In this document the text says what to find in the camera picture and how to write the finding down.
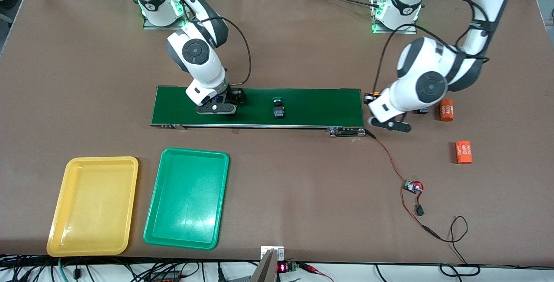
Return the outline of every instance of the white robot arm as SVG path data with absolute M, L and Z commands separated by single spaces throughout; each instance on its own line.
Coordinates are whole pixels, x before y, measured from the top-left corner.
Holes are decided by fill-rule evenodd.
M 481 72 L 483 57 L 507 0 L 472 0 L 473 19 L 460 51 L 434 39 L 421 37 L 402 51 L 396 67 L 398 79 L 369 103 L 374 126 L 391 129 L 394 118 L 439 102 L 447 91 L 472 85 Z
M 146 9 L 147 18 L 155 25 L 169 25 L 178 13 L 174 11 L 175 0 L 138 0 Z M 199 107 L 199 113 L 233 114 L 233 91 L 227 83 L 225 69 L 215 48 L 227 41 L 229 29 L 224 19 L 205 0 L 182 0 L 194 12 L 195 17 L 167 39 L 167 52 L 183 71 L 194 78 L 187 88 L 187 95 Z M 216 108 L 202 110 L 210 100 L 224 94 Z

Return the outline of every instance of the brown table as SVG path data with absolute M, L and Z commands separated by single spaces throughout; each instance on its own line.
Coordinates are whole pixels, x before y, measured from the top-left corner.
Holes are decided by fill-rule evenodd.
M 368 9 L 340 0 L 208 0 L 237 23 L 252 49 L 248 87 L 369 91 L 386 35 Z M 469 22 L 455 0 L 425 0 L 420 24 L 453 42 Z M 0 253 L 44 254 L 67 162 L 136 156 L 131 239 L 124 256 L 256 259 L 261 245 L 287 257 L 331 262 L 459 262 L 400 205 L 400 180 L 369 137 L 320 130 L 149 126 L 157 85 L 187 85 L 165 53 L 170 31 L 143 31 L 131 0 L 24 0 L 0 58 Z M 380 88 L 414 36 L 392 39 Z M 451 93 L 456 118 L 410 114 L 408 134 L 374 130 L 407 179 L 425 184 L 423 223 L 471 263 L 554 265 L 554 54 L 534 0 L 510 0 L 477 84 Z M 248 69 L 230 29 L 218 55 L 231 81 Z M 470 140 L 475 163 L 452 162 Z M 168 146 L 231 158 L 219 244 L 209 252 L 147 245 L 145 218 L 158 160 Z M 408 204 L 413 197 L 407 195 Z

